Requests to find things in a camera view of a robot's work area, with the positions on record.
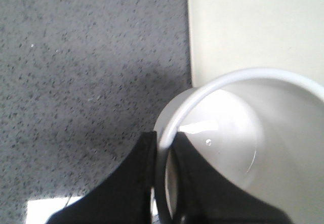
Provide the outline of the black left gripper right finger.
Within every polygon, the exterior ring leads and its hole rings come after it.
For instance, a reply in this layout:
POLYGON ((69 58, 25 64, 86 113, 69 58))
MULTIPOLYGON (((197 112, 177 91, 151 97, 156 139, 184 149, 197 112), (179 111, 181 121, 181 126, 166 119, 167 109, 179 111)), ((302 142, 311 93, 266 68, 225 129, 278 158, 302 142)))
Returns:
POLYGON ((178 170, 173 223, 292 223, 283 211, 253 197, 216 171, 184 133, 176 134, 171 151, 178 170))

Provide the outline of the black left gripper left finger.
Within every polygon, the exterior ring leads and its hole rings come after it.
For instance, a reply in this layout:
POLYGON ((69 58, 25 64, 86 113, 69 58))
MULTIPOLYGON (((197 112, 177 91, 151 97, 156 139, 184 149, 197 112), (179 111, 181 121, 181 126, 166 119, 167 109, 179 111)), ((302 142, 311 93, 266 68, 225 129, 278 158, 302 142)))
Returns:
POLYGON ((48 223, 151 223, 156 132, 143 132, 119 167, 99 186, 52 214, 48 223))

